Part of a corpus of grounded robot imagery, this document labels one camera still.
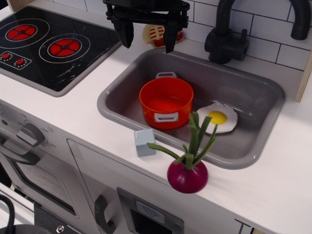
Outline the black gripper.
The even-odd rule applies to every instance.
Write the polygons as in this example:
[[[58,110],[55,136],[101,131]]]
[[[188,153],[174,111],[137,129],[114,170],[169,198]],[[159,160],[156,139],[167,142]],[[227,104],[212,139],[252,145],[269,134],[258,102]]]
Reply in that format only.
[[[104,0],[107,19],[111,20],[123,46],[130,48],[133,23],[164,25],[166,53],[174,50],[178,32],[188,26],[190,5],[182,0]]]

